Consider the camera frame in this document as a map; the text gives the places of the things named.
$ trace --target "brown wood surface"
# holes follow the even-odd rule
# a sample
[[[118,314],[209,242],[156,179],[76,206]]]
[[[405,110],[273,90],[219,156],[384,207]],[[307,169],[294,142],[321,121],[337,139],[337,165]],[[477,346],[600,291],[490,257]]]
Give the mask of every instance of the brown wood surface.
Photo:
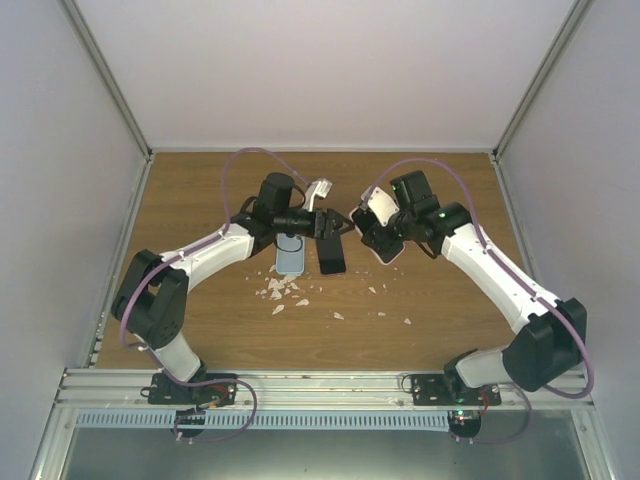
[[[129,245],[125,269],[135,252],[174,250],[219,228],[224,220],[220,173],[229,154],[159,154]],[[308,179],[327,177],[329,197],[318,204],[347,214],[360,194],[393,162],[417,157],[401,153],[286,153]],[[455,168],[467,182],[480,221],[491,238],[519,262],[515,239],[487,155],[431,155]],[[442,204],[464,203],[460,189],[437,167],[413,165],[392,175],[425,168]],[[233,211],[258,192],[271,171],[283,171],[265,155],[240,157],[231,167],[228,196]],[[184,333],[209,368],[440,369],[472,348],[505,344],[511,332],[497,308],[444,258],[431,260],[408,245],[390,266],[382,266],[352,232],[343,238],[347,273],[322,277],[315,242],[306,247],[301,288],[281,301],[262,298],[267,278],[279,277],[275,248],[231,265],[189,296]],[[373,287],[376,293],[369,290]],[[299,299],[292,298],[294,293]],[[296,307],[300,299],[308,306]],[[285,309],[272,315],[276,305]],[[344,320],[334,318],[339,313]],[[152,364],[118,343],[118,323],[108,322],[99,368],[144,368]]]

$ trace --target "light blue phone case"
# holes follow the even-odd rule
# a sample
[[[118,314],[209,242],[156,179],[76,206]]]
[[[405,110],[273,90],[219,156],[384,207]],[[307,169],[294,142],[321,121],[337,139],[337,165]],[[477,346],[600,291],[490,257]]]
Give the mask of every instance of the light blue phone case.
[[[276,272],[280,275],[302,275],[305,238],[298,235],[287,237],[279,233],[276,242],[279,247],[276,249]]]

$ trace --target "ribbed metal strip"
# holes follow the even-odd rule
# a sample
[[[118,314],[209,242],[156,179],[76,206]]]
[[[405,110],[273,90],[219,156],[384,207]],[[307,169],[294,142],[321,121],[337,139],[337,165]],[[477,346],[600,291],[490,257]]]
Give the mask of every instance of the ribbed metal strip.
[[[234,429],[248,419],[248,411],[210,410],[204,426],[184,428]],[[80,428],[170,428],[174,410],[82,409],[76,426]],[[268,411],[258,412],[253,429],[258,430],[433,430],[448,431],[446,412],[344,412]]]

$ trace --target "white connector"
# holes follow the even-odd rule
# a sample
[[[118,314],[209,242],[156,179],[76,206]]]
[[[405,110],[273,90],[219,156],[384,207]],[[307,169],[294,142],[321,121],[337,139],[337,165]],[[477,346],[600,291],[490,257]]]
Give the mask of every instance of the white connector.
[[[309,185],[309,188],[307,188],[307,192],[305,193],[304,206],[302,208],[308,212],[312,212],[314,207],[313,204],[316,197],[327,198],[327,195],[329,195],[332,186],[333,184],[326,178],[319,178],[318,180],[314,181],[311,185]]]

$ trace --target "gray floor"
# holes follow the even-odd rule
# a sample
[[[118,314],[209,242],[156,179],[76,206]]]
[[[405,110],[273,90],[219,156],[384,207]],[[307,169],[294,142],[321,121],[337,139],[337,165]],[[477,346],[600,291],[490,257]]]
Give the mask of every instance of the gray floor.
[[[482,435],[509,435],[522,422],[523,414],[493,413]],[[168,430],[81,429],[65,478],[574,480],[585,471],[570,417],[538,412],[527,436],[505,446],[461,445],[435,432],[258,430],[185,445]]]

